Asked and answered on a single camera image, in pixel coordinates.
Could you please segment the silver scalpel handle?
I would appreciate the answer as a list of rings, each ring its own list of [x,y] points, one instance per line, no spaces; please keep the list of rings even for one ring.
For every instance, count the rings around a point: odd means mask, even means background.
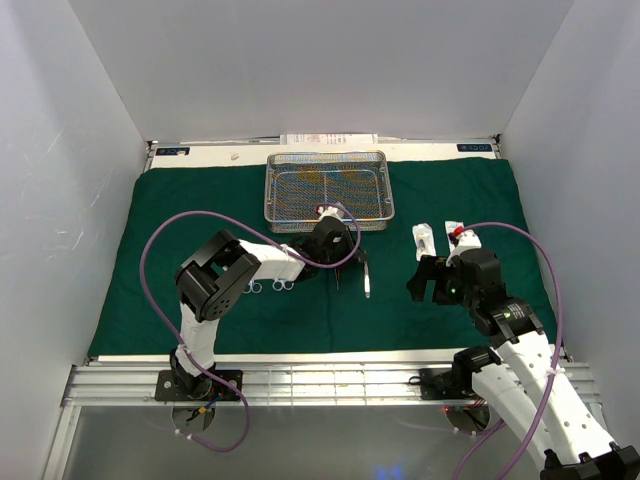
[[[365,261],[363,264],[363,273],[364,273],[364,295],[365,298],[369,299],[371,297],[371,283],[370,283],[370,271],[368,261]]]

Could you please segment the silver surgical scissors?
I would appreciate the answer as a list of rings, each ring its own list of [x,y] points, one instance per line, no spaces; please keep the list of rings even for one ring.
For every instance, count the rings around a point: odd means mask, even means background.
[[[295,286],[294,281],[278,279],[274,280],[272,283],[272,288],[274,291],[291,291]]]
[[[251,281],[247,284],[243,293],[247,294],[259,294],[262,291],[262,285],[259,282]]]

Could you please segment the clear pouch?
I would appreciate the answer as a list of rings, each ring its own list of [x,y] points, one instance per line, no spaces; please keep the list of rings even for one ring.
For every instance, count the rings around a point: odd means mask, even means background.
[[[432,227],[427,223],[421,223],[412,227],[412,235],[416,248],[416,260],[423,256],[435,257],[436,247]]]
[[[459,242],[458,236],[460,231],[464,229],[464,223],[459,221],[447,220],[445,223],[445,232],[450,248],[453,249]]]

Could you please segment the metal wire mesh tray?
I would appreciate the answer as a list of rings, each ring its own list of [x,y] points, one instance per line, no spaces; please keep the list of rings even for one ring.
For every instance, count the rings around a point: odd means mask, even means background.
[[[381,231],[395,215],[381,151],[283,152],[267,158],[264,217],[274,233],[310,232],[316,207],[340,203],[363,231]]]

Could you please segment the dark green surgical drape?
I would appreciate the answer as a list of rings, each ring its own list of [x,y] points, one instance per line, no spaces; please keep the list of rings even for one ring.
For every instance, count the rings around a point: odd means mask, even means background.
[[[265,283],[243,295],[218,330],[219,354],[334,353],[463,348],[482,335],[458,306],[413,302],[406,283],[417,262],[411,229],[432,226],[440,254],[448,252],[447,220],[477,224],[484,246],[502,265],[508,292],[528,302],[554,337],[556,320],[516,180],[505,160],[483,158],[393,162],[389,166],[395,216],[381,232],[363,236],[371,297],[364,273],[321,271],[291,291]],[[156,168],[137,180],[90,356],[166,354],[180,325],[174,276],[216,232],[248,239],[267,231],[261,166]]]

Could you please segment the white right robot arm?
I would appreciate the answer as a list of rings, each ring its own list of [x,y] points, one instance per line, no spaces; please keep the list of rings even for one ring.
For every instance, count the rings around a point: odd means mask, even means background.
[[[621,446],[583,402],[559,363],[562,341],[550,341],[533,308],[508,293],[501,263],[477,228],[446,222],[446,256],[437,254],[429,224],[412,228],[418,262],[406,284],[412,300],[430,293],[437,305],[464,308],[488,342],[457,352],[440,374],[419,370],[410,384],[424,400],[474,400],[498,414],[480,440],[506,426],[520,441],[501,479],[524,455],[542,479],[638,478],[638,451]]]

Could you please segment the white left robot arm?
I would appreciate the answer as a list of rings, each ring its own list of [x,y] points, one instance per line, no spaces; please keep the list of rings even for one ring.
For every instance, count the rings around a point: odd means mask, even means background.
[[[286,244],[251,243],[227,230],[214,235],[175,275],[181,326],[170,365],[176,386],[194,400],[213,392],[210,372],[220,320],[241,296],[259,293],[259,281],[270,280],[276,291],[290,290],[326,265],[335,271],[367,267],[367,255],[357,240],[335,205],[320,207],[313,230]]]

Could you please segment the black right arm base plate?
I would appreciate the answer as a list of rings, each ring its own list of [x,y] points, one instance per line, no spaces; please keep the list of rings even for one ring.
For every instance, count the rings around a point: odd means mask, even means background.
[[[472,397],[451,369],[421,368],[408,380],[422,400],[469,400]]]

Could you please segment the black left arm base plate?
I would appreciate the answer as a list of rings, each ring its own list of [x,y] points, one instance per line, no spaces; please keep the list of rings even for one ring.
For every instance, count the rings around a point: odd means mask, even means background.
[[[158,374],[154,399],[160,402],[208,402],[239,401],[239,395],[229,387],[213,381],[206,375],[199,375],[185,383],[172,370],[162,370]]]

